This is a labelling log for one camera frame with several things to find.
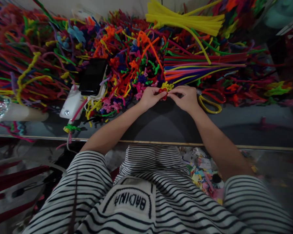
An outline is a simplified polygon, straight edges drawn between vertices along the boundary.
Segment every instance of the person's right hand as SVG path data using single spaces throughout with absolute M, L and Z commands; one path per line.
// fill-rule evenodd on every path
M 179 98 L 175 94 L 179 93 L 182 94 L 183 97 Z M 177 106 L 179 106 L 184 111 L 191 113 L 197 109 L 201 109 L 198 104 L 198 97 L 196 93 L 196 88 L 190 86 L 178 86 L 173 90 L 168 92 L 168 97 L 175 101 Z

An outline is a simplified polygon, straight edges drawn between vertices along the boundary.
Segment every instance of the hand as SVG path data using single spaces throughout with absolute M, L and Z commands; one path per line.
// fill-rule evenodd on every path
M 175 95 L 176 93 L 182 94 L 183 97 L 177 97 Z M 198 109 L 202 110 L 198 104 L 196 88 L 194 87 L 189 87 L 185 85 L 178 86 L 168 92 L 168 97 L 174 100 L 177 106 L 179 106 L 181 109 L 188 112 L 189 114 Z
M 156 95 L 159 90 L 160 89 L 157 87 L 147 87 L 144 90 L 143 96 L 137 105 L 139 105 L 144 111 L 150 109 L 167 94 L 167 92 L 162 92 Z

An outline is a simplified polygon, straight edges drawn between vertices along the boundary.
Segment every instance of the blue pipe cleaner flower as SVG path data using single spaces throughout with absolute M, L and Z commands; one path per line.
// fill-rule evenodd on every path
M 62 46 L 62 48 L 68 52 L 71 52 L 72 50 L 69 48 L 69 43 L 68 40 L 69 38 L 67 37 L 64 41 L 62 41 L 61 36 L 57 36 L 59 44 Z
M 74 29 L 69 28 L 67 30 L 67 32 L 69 34 L 71 34 L 73 38 L 76 38 L 79 41 L 79 43 L 85 43 L 86 42 L 86 39 L 84 37 L 84 33 L 82 31 L 80 31 L 77 26 L 74 26 L 73 28 Z

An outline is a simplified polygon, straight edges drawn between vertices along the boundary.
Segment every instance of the scissors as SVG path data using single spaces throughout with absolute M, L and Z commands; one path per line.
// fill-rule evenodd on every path
M 197 94 L 199 95 L 199 97 L 198 97 L 198 99 L 199 99 L 199 103 L 200 103 L 201 107 L 202 107 L 206 112 L 211 113 L 211 114 L 218 114 L 218 113 L 220 113 L 220 112 L 222 111 L 222 107 L 221 107 L 221 105 L 219 105 L 219 104 L 217 104 L 217 103 L 215 103 L 215 102 L 209 101 L 209 100 L 207 100 L 206 98 L 204 98 L 204 97 L 202 96 L 202 94 L 206 94 L 206 95 L 210 96 L 212 99 L 214 99 L 216 102 L 222 104 L 222 103 L 225 103 L 227 99 L 226 99 L 225 95 L 224 95 L 221 91 L 219 91 L 218 89 L 212 89 L 212 88 L 210 88 L 210 89 L 204 89 L 203 91 L 197 89 L 196 92 L 197 92 Z M 216 93 L 220 94 L 220 96 L 222 97 L 222 101 L 219 100 L 219 99 L 218 99 L 215 95 L 213 95 L 211 92 L 216 92 Z M 216 108 L 218 108 L 218 110 L 217 110 L 217 111 L 212 111 L 212 110 L 208 109 L 208 108 L 204 105 L 203 102 L 207 102 L 208 104 L 210 104 L 210 105 L 212 105 L 212 106 L 215 106 Z

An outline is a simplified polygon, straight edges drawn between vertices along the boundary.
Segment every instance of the smartphone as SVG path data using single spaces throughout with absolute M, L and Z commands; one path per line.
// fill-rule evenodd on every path
M 104 58 L 92 58 L 80 79 L 79 91 L 83 96 L 98 96 L 102 90 L 108 63 Z

